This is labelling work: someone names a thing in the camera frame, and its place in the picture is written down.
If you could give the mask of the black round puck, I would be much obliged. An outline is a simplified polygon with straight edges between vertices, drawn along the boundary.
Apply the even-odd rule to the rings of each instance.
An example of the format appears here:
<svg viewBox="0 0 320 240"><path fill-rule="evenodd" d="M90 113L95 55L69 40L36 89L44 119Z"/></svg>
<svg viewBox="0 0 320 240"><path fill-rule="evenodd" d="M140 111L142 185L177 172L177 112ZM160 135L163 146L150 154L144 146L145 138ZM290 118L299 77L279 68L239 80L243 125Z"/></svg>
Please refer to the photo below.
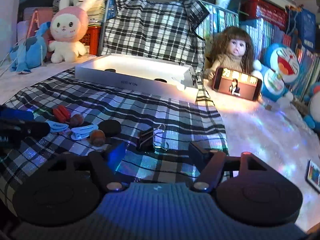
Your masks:
<svg viewBox="0 0 320 240"><path fill-rule="evenodd" d="M98 124L106 138L111 138L121 133L121 124L117 120L104 120Z"/></svg>

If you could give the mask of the black binder clip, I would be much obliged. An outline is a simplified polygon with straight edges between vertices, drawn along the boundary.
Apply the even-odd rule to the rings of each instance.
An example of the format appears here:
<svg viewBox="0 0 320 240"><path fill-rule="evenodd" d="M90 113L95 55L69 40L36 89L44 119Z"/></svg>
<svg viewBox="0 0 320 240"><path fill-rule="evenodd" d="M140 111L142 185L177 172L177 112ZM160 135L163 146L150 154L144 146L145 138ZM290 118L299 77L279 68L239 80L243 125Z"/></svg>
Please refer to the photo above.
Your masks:
<svg viewBox="0 0 320 240"><path fill-rule="evenodd" d="M158 134L165 132L165 125L159 125L156 128L149 128L144 131L140 131L137 140L136 150L139 152L155 153L156 149L167 151L169 144L165 141L163 144L159 144L155 141L155 137Z"/></svg>

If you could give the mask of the light blue hair clip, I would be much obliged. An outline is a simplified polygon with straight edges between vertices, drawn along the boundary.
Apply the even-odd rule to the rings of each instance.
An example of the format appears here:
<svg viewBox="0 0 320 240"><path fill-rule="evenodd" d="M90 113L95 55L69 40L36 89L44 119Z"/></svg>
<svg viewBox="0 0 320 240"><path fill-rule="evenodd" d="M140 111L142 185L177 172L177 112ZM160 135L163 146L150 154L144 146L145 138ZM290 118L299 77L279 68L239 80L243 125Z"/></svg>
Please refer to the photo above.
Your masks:
<svg viewBox="0 0 320 240"><path fill-rule="evenodd" d="M87 126L82 126L82 127L75 127L71 129L71 139L72 140L82 140L86 139L87 137L90 136L90 134L94 131L97 130L98 126L91 124Z"/></svg>
<svg viewBox="0 0 320 240"><path fill-rule="evenodd" d="M62 124L50 120L47 120L46 123L49 125L51 133L61 133L68 129L67 124Z"/></svg>

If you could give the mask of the brown round nut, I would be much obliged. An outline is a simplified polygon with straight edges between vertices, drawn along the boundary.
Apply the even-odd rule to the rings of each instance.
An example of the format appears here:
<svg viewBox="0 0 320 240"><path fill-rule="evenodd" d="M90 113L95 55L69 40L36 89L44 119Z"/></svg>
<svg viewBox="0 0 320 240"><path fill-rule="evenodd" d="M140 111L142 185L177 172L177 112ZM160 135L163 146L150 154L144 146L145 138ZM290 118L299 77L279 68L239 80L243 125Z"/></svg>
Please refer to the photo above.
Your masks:
<svg viewBox="0 0 320 240"><path fill-rule="evenodd" d="M106 141L105 133L100 129L95 129L90 134L89 141L94 147L101 147Z"/></svg>
<svg viewBox="0 0 320 240"><path fill-rule="evenodd" d="M69 124L72 127L79 127L83 125L83 123L84 123L84 117L81 114L75 114L69 120Z"/></svg>

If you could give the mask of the black white plaid cloth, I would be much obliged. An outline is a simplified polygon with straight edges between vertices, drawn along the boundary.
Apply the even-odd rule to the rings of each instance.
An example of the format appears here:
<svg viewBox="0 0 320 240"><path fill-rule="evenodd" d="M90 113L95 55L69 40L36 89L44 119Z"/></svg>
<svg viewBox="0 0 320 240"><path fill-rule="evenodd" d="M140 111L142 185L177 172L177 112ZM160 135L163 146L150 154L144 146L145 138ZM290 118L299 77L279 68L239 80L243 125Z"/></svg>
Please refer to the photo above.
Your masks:
<svg viewBox="0 0 320 240"><path fill-rule="evenodd" d="M204 41L196 28L208 16L199 0L156 3L149 0L115 0L116 15L105 25L103 54L120 53L191 65L197 76L204 65ZM124 181L191 182L196 169L188 157L189 143L207 150L227 152L226 130L220 113L202 81L195 103L80 81L67 70L24 88L5 105L31 111L37 121L53 120L53 107L63 105L82 114L85 123L97 125L117 120L121 133L107 140L110 145L127 142L117 174ZM140 131L165 125L155 141L169 144L167 151L136 150Z"/></svg>

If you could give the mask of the blue plush animal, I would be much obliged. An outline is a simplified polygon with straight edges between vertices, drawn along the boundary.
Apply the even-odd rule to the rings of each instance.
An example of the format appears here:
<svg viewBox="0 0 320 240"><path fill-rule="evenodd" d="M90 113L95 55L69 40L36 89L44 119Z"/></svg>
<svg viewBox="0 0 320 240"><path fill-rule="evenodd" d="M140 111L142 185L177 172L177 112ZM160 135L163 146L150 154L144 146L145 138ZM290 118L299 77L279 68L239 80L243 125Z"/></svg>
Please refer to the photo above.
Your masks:
<svg viewBox="0 0 320 240"><path fill-rule="evenodd" d="M50 28L50 22L40 25L35 36L26 38L20 44L12 47L9 53L12 65L11 72L29 74L33 68L43 64L47 55L47 44L43 35Z"/></svg>

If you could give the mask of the red cased smartphone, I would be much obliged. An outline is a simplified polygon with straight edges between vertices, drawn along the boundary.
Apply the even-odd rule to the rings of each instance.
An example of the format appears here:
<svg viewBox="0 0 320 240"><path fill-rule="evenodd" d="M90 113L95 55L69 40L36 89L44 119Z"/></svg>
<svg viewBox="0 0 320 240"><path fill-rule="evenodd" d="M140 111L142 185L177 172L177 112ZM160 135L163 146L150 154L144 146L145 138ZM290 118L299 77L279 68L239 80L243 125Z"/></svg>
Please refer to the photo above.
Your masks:
<svg viewBox="0 0 320 240"><path fill-rule="evenodd" d="M213 79L213 90L249 101L259 99L263 82L243 72L219 67Z"/></svg>

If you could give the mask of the white shallow box tray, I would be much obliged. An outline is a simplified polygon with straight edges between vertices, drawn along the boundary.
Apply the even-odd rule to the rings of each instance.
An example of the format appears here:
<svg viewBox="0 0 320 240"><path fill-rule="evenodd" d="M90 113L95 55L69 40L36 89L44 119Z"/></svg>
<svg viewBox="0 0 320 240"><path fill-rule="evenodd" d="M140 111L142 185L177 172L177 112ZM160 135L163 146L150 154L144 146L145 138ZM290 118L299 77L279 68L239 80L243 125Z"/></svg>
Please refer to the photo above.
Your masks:
<svg viewBox="0 0 320 240"><path fill-rule="evenodd" d="M107 54L78 64L75 78L189 103L195 103L199 91L190 65L123 54Z"/></svg>

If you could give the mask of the pink handbag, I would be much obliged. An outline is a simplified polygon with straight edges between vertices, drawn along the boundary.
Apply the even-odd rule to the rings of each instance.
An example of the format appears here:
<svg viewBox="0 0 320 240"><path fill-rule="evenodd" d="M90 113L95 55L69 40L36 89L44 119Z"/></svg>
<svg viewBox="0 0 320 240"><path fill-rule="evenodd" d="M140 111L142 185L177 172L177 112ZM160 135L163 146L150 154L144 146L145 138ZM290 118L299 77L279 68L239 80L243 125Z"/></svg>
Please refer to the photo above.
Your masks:
<svg viewBox="0 0 320 240"><path fill-rule="evenodd" d="M50 22L53 18L53 14L53 9L51 7L36 8L31 15L26 38L34 36L41 24Z"/></svg>

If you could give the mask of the brown haired doll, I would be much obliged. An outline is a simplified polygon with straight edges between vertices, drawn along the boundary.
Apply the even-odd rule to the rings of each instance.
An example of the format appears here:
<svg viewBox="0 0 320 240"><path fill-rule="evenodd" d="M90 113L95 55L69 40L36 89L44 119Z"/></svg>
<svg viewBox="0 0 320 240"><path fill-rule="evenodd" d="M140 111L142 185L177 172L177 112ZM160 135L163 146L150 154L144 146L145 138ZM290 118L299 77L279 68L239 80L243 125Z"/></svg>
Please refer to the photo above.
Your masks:
<svg viewBox="0 0 320 240"><path fill-rule="evenodd" d="M204 73L208 80L217 68L224 67L250 74L253 71L254 49L249 34L239 27L228 27L213 38L210 52L205 55Z"/></svg>

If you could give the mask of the pink white bunny plush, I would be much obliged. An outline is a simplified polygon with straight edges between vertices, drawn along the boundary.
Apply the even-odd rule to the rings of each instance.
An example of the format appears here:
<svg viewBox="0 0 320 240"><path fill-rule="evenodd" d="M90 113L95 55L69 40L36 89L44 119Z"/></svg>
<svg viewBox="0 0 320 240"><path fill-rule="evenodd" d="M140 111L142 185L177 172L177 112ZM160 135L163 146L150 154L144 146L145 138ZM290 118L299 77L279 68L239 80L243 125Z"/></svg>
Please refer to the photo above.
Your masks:
<svg viewBox="0 0 320 240"><path fill-rule="evenodd" d="M48 45L52 53L51 62L72 63L87 53L86 47L80 42L88 29L87 11L97 0L83 0L77 6L70 6L69 0L60 0L59 11L50 24L50 32L54 41Z"/></svg>

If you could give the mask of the red orange crate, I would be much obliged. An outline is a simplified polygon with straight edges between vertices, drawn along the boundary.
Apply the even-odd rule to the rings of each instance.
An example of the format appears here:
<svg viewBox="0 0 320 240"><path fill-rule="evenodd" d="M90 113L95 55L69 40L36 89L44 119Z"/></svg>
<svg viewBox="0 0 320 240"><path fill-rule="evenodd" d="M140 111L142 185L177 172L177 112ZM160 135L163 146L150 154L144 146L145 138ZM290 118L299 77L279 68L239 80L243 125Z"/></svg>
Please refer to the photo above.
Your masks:
<svg viewBox="0 0 320 240"><path fill-rule="evenodd" d="M84 37L80 40L80 42L88 48L89 54L91 55L98 55L100 32L100 25L91 25L88 27Z"/></svg>

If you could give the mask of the blue round plush toy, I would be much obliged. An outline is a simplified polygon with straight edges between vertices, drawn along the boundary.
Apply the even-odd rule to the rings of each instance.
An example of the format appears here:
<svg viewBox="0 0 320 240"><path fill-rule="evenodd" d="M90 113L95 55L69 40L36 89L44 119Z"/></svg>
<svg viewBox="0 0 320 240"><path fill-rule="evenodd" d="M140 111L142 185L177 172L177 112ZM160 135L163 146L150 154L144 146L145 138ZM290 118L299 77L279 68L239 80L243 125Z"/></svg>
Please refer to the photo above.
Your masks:
<svg viewBox="0 0 320 240"><path fill-rule="evenodd" d="M308 103L308 114L303 120L306 124L319 133L320 130L320 84L314 83L310 86L308 93L304 96L304 102Z"/></svg>

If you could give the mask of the red plastic basket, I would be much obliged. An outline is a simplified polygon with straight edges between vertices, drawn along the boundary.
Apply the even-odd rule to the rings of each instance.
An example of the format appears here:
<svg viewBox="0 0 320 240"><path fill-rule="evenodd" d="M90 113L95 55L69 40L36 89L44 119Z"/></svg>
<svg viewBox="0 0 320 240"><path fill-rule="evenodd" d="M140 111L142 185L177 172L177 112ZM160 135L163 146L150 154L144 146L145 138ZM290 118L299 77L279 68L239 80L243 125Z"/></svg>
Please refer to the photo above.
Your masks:
<svg viewBox="0 0 320 240"><path fill-rule="evenodd" d="M241 5L242 11L249 20L262 18L272 23L284 31L287 23L287 13L284 9L280 9L263 0L246 0Z"/></svg>

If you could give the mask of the blue gift bag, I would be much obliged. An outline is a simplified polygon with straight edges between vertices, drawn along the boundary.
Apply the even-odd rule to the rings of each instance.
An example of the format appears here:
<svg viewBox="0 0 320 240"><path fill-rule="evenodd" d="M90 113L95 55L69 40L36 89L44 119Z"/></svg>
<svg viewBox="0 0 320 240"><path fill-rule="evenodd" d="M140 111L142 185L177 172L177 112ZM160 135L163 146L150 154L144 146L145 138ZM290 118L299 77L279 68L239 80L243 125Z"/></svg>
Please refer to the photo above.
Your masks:
<svg viewBox="0 0 320 240"><path fill-rule="evenodd" d="M296 36L301 44L311 52L315 51L315 35L316 35L316 16L308 9L304 9L302 5L294 7L287 5L285 7L287 14L286 35Z"/></svg>

